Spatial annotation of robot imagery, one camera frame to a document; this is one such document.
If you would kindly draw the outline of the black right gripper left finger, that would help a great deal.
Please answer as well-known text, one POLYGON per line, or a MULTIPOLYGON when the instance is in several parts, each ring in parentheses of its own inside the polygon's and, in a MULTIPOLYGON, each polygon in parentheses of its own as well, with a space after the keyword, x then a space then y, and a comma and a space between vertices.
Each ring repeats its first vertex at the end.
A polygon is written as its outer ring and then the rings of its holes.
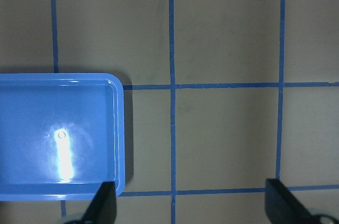
POLYGON ((81 217, 81 223, 115 223, 117 197, 114 182, 103 182, 81 217))

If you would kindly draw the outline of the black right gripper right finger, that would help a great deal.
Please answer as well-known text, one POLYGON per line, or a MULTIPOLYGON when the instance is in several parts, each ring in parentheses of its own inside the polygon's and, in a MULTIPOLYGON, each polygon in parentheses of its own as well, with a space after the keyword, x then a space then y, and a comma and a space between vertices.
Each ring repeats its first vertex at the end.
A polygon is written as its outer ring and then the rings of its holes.
POLYGON ((265 181, 265 214, 270 223, 313 223, 311 213, 278 179, 265 181))

